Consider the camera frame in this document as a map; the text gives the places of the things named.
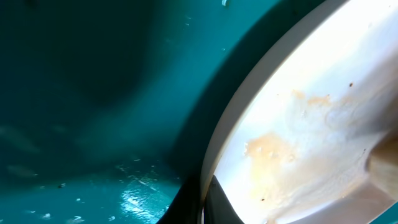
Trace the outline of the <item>teal plastic tray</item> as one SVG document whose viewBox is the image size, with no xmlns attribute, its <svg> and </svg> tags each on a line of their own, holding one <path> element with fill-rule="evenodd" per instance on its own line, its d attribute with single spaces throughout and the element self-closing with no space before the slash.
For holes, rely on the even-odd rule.
<svg viewBox="0 0 398 224">
<path fill-rule="evenodd" d="M 1 222 L 157 223 L 248 73 L 323 2 L 2 1 Z"/>
</svg>

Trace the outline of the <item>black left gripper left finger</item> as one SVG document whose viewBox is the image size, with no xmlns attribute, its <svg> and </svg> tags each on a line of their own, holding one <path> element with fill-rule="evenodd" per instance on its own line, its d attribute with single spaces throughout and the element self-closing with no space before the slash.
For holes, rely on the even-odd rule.
<svg viewBox="0 0 398 224">
<path fill-rule="evenodd" d="M 200 202 L 200 179 L 189 177 L 177 192 L 170 207 L 157 224 L 198 224 Z"/>
</svg>

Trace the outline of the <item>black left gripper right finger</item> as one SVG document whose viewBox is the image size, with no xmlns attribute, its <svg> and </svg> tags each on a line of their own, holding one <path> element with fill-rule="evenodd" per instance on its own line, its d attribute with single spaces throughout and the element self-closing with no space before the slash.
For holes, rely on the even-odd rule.
<svg viewBox="0 0 398 224">
<path fill-rule="evenodd" d="M 215 175 L 205 199 L 204 224 L 243 224 Z"/>
</svg>

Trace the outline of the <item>white plate bottom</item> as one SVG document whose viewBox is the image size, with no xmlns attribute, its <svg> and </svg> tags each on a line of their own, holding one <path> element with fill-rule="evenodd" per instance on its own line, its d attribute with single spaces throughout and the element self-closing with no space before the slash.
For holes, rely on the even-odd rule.
<svg viewBox="0 0 398 224">
<path fill-rule="evenodd" d="M 325 1 L 258 61 L 206 150 L 243 223 L 371 223 L 395 198 L 371 151 L 397 136 L 397 1 Z"/>
</svg>

